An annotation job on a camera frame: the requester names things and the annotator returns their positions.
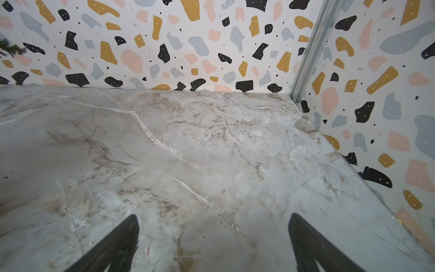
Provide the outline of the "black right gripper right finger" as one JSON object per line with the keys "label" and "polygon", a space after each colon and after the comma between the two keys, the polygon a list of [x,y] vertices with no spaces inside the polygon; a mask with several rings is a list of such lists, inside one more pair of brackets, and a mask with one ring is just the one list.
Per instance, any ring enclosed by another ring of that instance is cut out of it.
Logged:
{"label": "black right gripper right finger", "polygon": [[301,215],[291,215],[290,235],[299,272],[362,272],[363,269],[327,240]]}

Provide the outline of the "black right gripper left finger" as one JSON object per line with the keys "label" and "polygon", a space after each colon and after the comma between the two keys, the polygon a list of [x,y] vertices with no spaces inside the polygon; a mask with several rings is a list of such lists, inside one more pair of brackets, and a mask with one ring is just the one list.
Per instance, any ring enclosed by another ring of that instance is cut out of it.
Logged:
{"label": "black right gripper left finger", "polygon": [[138,248],[139,222],[129,215],[67,272],[129,272]]}

